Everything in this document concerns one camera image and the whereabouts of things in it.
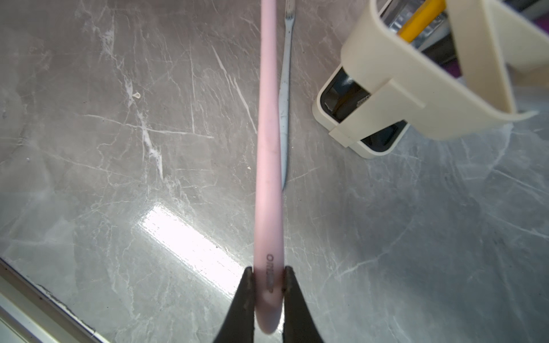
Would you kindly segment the pink toothbrush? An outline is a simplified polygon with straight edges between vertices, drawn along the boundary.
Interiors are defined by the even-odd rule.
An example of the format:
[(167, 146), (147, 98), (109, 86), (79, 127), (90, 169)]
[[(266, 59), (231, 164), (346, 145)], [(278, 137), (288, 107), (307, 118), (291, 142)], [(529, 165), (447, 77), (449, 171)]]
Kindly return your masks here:
[(277, 81), (277, 2), (261, 2), (260, 98), (254, 215), (255, 314), (265, 334), (283, 307), (284, 231)]

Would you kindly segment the yellow toothbrush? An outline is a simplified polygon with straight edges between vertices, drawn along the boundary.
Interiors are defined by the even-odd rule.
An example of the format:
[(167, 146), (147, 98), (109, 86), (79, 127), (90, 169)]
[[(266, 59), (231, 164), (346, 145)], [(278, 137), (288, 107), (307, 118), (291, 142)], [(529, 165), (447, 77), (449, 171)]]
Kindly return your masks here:
[(397, 35), (407, 43), (411, 43), (445, 8), (445, 0), (425, 0), (412, 17), (404, 23)]

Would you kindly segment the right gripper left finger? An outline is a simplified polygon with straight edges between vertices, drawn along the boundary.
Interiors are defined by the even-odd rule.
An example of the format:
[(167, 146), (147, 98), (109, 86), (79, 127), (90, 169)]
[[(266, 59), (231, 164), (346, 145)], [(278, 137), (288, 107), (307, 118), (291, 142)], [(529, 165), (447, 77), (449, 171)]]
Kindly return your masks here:
[(214, 342), (254, 342), (255, 278), (246, 267), (232, 303)]

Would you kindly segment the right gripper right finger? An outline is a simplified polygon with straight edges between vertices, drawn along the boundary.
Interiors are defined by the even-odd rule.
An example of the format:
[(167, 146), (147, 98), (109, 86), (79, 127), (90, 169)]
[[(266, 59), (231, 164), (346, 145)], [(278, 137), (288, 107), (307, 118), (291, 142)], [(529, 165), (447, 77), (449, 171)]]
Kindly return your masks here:
[(283, 342), (323, 343), (324, 340), (318, 332), (307, 307), (295, 272), (290, 266), (286, 266), (284, 270), (283, 296), (285, 313)]

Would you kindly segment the purple toothbrush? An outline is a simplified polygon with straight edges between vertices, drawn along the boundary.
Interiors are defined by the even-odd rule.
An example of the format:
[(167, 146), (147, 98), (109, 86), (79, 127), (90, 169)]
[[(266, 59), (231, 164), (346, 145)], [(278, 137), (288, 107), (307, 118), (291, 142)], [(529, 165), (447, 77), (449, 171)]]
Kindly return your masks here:
[[(539, 29), (548, 34), (548, 13), (543, 14), (543, 16), (533, 20), (533, 24), (535, 24)], [(441, 67), (455, 78), (462, 77), (462, 71), (460, 69), (460, 65), (457, 59), (443, 64)]]

